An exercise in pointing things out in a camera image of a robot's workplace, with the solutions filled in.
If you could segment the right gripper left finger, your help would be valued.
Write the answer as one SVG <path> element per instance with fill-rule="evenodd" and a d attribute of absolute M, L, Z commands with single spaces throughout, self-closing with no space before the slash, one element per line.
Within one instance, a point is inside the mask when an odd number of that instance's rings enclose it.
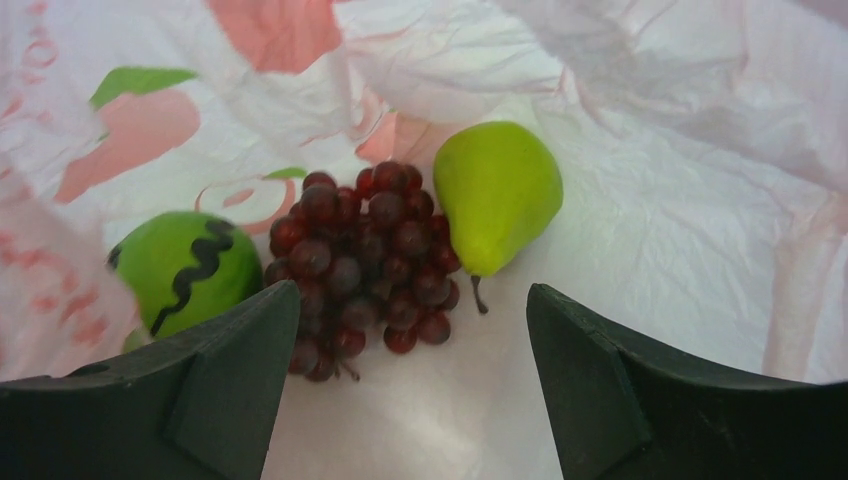
<path fill-rule="evenodd" d="M 1 386 L 5 479 L 257 479 L 298 330 L 295 284 L 61 378 Z"/>

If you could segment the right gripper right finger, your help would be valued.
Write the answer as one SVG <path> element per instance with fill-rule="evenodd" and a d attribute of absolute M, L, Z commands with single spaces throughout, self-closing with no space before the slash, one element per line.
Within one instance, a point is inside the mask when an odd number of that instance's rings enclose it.
<path fill-rule="evenodd" d="M 532 351 L 567 479 L 843 479 L 847 386 L 724 366 L 544 285 Z"/>

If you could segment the pink plastic bag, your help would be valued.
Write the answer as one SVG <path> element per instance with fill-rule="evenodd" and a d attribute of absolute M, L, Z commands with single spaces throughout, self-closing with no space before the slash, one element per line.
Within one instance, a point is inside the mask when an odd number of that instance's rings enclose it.
<path fill-rule="evenodd" d="M 460 343 L 379 355 L 359 385 L 290 381 L 267 479 L 558 479 L 531 362 L 532 282 L 689 353 L 814 383 L 847 376 L 847 30 L 792 1 L 263 1 L 273 30 L 334 34 L 261 73 L 203 1 L 5 1 L 1 157 L 58 191 L 76 157 L 140 128 L 88 105 L 121 66 L 176 67 L 198 130 L 90 186 L 72 215 L 117 239 L 144 215 L 253 190 L 289 166 L 423 159 L 451 123 L 516 118 L 563 163 L 552 230 L 461 307 Z"/>

